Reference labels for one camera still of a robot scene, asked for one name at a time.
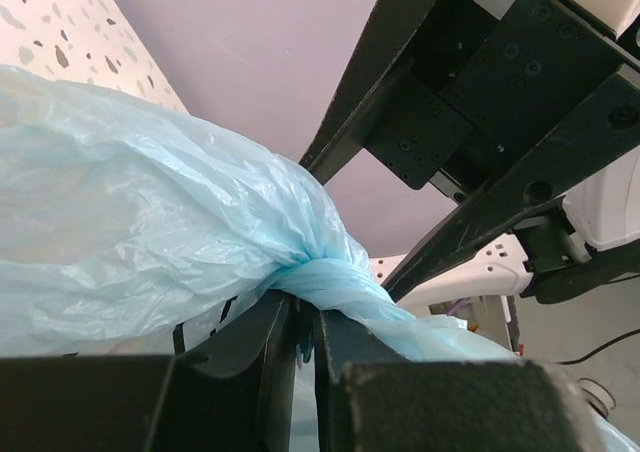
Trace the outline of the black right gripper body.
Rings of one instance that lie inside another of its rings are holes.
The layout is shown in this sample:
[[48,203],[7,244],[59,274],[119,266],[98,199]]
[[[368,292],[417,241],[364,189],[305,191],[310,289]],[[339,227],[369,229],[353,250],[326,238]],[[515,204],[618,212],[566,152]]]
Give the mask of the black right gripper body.
[[638,64],[563,0],[437,0],[365,147],[408,187],[460,202]]

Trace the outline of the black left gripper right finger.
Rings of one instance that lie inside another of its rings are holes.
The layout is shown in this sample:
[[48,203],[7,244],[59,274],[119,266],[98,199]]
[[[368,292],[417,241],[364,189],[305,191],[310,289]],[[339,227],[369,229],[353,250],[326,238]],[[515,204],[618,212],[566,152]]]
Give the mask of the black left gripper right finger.
[[581,392],[531,361],[415,363],[338,311],[314,317],[323,451],[603,451]]

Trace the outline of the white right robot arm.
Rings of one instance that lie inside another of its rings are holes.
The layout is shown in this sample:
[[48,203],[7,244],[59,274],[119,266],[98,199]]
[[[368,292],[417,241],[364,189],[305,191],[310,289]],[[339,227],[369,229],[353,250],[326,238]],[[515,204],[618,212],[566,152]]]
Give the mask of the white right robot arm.
[[556,304],[639,268],[639,0],[377,0],[302,157],[366,151],[455,210],[375,262],[417,315]]

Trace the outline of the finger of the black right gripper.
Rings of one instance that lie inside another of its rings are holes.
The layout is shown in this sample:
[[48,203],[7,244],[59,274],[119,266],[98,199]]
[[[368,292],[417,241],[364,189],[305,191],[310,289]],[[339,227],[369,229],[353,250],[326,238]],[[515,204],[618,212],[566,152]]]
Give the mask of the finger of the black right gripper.
[[409,69],[402,57],[438,0],[376,0],[321,125],[300,165],[329,182],[365,148]]
[[621,66],[501,177],[426,234],[384,281],[394,301],[473,258],[639,144],[639,74]]

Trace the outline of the light blue plastic bag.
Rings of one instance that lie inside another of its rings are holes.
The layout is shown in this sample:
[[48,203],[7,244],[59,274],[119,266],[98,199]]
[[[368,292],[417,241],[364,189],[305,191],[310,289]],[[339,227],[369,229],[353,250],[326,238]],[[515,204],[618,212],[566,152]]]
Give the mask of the light blue plastic bag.
[[266,293],[295,361],[338,311],[415,363],[528,361],[374,280],[323,187],[234,132],[128,94],[1,69],[1,363],[182,355]]

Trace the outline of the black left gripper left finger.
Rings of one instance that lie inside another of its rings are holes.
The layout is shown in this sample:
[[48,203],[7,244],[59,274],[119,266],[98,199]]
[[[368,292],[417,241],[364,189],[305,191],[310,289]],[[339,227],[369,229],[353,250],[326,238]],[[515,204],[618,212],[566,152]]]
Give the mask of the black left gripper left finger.
[[5,451],[285,451],[295,302],[271,291],[182,355],[1,363]]

